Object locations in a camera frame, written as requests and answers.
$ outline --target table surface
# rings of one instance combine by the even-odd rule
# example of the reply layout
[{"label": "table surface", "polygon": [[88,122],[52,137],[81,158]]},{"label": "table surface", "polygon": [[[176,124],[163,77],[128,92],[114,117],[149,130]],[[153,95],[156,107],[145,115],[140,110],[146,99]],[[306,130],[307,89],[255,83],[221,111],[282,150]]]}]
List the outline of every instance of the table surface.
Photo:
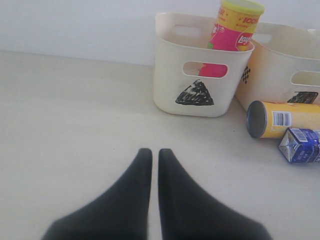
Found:
[{"label": "table surface", "polygon": [[275,240],[320,236],[320,165],[290,165],[253,139],[236,100],[221,117],[165,113],[148,66],[0,53],[0,239],[40,239],[152,149],[149,239],[161,239],[158,152],[171,148],[212,196]]}]

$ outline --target white plastic basket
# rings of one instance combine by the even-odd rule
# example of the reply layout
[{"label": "white plastic basket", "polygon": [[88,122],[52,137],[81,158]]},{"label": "white plastic basket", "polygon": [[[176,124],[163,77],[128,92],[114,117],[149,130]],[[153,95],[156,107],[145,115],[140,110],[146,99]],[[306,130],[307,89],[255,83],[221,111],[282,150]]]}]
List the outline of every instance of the white plastic basket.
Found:
[{"label": "white plastic basket", "polygon": [[[160,13],[155,22],[155,104],[171,114],[203,117],[223,115],[235,94],[254,49],[253,44],[250,43],[247,51],[206,49],[215,22],[211,17]],[[198,34],[177,33],[177,26],[197,29]],[[222,78],[197,76],[202,63],[226,65],[228,70]],[[191,101],[181,104],[178,98],[182,94],[200,96],[201,99],[192,101],[191,97]]]},{"label": "white plastic basket", "polygon": [[248,109],[255,100],[320,105],[320,32],[259,23],[236,97]]}]

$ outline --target yellow chip can lid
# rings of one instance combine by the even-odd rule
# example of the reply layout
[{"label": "yellow chip can lid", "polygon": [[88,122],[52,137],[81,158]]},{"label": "yellow chip can lid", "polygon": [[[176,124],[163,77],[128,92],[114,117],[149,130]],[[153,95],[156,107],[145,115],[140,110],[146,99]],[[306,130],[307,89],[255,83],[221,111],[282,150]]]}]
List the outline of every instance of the yellow chip can lid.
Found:
[{"label": "yellow chip can lid", "polygon": [[262,15],[265,7],[250,0],[221,0],[221,5],[227,9],[248,15]]}]

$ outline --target white wall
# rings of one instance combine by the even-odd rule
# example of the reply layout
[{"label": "white wall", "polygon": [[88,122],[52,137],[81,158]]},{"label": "white wall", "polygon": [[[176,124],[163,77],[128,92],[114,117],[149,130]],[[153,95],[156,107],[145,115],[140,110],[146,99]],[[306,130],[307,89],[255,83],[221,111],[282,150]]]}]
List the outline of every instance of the white wall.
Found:
[{"label": "white wall", "polygon": [[[261,20],[320,29],[319,0],[259,0]],[[0,0],[0,50],[152,65],[154,15],[215,17],[219,0]]]}]

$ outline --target checkered flag sticker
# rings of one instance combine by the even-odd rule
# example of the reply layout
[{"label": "checkered flag sticker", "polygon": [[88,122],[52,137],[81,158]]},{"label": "checkered flag sticker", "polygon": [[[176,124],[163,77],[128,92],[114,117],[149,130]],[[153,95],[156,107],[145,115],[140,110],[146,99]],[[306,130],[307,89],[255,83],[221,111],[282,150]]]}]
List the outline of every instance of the checkered flag sticker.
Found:
[{"label": "checkered flag sticker", "polygon": [[246,66],[241,76],[241,80],[244,81],[245,84],[247,84],[247,79],[249,78],[250,72],[251,69],[248,66]]}]

